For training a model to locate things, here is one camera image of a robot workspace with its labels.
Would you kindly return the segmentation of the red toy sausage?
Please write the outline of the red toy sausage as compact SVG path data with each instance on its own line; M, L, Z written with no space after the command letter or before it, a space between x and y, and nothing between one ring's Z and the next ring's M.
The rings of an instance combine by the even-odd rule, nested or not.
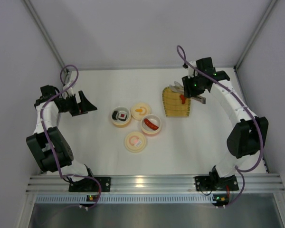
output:
M152 130L154 130L154 131L156 131L156 130L159 129L158 126L156 126L155 124L153 124L153 123L152 123L149 119L147 119L147 118L144 119L144 123L145 123L146 126L148 126L150 129L152 129Z

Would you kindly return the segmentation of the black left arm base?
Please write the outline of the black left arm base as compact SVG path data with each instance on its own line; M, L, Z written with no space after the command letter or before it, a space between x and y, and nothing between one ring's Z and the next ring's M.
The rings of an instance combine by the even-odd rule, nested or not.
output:
M101 192L110 192L111 177L100 176L95 177L101 186ZM71 182L69 184L69 192L97 192L99 186L95 180L84 178L80 181Z

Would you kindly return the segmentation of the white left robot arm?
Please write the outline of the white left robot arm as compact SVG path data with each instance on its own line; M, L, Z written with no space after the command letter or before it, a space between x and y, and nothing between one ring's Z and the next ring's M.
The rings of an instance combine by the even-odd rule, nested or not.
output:
M59 172L75 164L71 147L57 127L60 113L69 112L72 117L96 111L83 91L79 91L80 102L70 90L60 95L58 88L46 85L40 88L41 97L35 101L37 124L33 134L26 138L38 167L42 172Z

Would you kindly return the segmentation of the metal serving tongs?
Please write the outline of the metal serving tongs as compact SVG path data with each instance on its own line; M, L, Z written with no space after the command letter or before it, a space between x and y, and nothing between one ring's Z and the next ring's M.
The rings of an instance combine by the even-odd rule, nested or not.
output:
M184 95L184 87L178 83L178 82L174 82L174 85L169 85L169 88L172 92L175 92L175 93L178 93L180 95ZM195 101L198 101L202 104L205 104L206 103L206 98L205 97L202 97L200 95L198 96L194 96L194 97L190 97L190 99L193 99Z

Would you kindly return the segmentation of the red sushi roll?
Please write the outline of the red sushi roll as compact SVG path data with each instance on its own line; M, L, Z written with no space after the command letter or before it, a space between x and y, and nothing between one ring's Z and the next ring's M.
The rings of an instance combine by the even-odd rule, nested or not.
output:
M119 116L118 116L118 120L120 121L126 121L128 118L128 114L127 112L124 112L124 111L119 111Z

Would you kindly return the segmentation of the green sushi roll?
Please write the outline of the green sushi roll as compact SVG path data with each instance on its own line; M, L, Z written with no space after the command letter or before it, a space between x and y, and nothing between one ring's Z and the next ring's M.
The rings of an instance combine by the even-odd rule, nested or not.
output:
M112 113L112 119L113 120L118 120L119 112L118 111L113 111Z

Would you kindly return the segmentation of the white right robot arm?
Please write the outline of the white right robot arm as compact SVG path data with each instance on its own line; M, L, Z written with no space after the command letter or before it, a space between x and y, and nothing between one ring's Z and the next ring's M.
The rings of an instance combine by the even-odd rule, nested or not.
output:
M236 171L255 170L263 159L268 120L250 110L235 91L228 74L217 71L210 57L194 62L184 60L183 67L188 70L182 78L185 97L197 98L208 91L218 100L233 127L226 140L227 153L212 173L222 179Z

